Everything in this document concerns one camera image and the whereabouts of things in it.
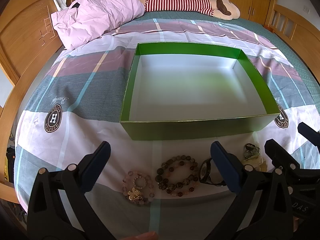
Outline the wooden footboard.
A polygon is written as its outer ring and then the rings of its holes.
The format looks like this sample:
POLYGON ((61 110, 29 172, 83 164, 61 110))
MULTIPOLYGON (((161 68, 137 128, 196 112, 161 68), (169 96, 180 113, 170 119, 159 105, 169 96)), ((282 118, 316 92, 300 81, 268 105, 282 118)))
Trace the wooden footboard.
POLYGON ((298 55, 319 81, 319 30, 304 17, 278 4, 270 9, 265 25, 298 55))

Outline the pink pillow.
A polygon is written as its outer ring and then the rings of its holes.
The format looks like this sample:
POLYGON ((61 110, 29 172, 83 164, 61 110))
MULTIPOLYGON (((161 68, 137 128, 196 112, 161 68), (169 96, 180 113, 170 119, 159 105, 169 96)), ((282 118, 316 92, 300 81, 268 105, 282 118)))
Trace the pink pillow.
POLYGON ((52 26, 66 49, 73 50, 144 15, 140 0, 75 0, 51 14, 52 26))

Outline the striped plush doll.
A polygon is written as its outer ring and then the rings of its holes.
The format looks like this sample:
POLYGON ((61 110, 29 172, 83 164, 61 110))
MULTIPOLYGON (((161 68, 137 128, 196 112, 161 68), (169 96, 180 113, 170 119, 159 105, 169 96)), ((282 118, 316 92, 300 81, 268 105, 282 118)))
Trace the striped plush doll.
POLYGON ((229 0, 140 0, 146 12, 192 11, 222 20, 238 19, 239 8, 229 0))

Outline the plaid bed cover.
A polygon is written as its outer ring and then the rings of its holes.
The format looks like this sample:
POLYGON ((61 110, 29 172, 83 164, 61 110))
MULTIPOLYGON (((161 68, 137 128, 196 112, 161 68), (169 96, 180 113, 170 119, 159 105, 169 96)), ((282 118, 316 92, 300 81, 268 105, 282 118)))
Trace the plaid bed cover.
POLYGON ((160 239, 204 239, 229 208, 226 187, 199 184, 182 198, 159 191, 147 205, 123 195, 123 178, 137 170, 154 176, 161 162, 187 154, 209 157, 211 138, 133 141, 120 124, 131 62, 140 42, 196 42, 238 47, 259 70, 286 127, 274 120, 257 133, 221 137, 229 152, 242 156, 248 142, 276 140, 302 168, 319 168, 319 152, 297 131, 300 122, 319 128, 319 84, 297 55, 259 24, 223 21, 196 12, 148 12, 75 50, 64 50, 34 90, 16 129, 15 191, 24 209, 40 168, 57 171, 78 163, 102 141, 111 157, 86 194, 101 221, 117 239, 154 231, 160 239))

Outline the wooden headboard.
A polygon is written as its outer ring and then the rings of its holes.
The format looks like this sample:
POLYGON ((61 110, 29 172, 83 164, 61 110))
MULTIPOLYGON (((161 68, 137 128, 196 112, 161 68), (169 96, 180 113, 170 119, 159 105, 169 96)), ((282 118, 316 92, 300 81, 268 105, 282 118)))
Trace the wooden headboard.
POLYGON ((1 70, 13 88, 1 108, 1 199, 17 203, 13 183, 5 181, 11 129, 29 87, 62 46, 50 18, 53 0, 10 0, 1 14, 1 70))

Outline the green cardboard box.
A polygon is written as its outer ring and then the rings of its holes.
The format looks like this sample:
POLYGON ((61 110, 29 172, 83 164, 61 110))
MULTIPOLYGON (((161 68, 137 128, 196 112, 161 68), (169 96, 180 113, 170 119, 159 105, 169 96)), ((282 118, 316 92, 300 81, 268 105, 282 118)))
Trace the green cardboard box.
POLYGON ((278 115, 241 49, 152 42, 137 45, 120 123, 133 140, 187 140, 252 133, 278 115))

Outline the cream white jewelry piece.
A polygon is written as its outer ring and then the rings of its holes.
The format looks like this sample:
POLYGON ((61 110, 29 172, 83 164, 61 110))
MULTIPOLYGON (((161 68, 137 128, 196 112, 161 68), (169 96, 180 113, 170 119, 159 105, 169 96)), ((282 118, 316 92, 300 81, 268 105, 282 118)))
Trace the cream white jewelry piece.
POLYGON ((242 164, 251 165, 256 171, 267 172, 267 163, 266 160, 261 156, 252 156, 248 159, 242 161, 242 164))

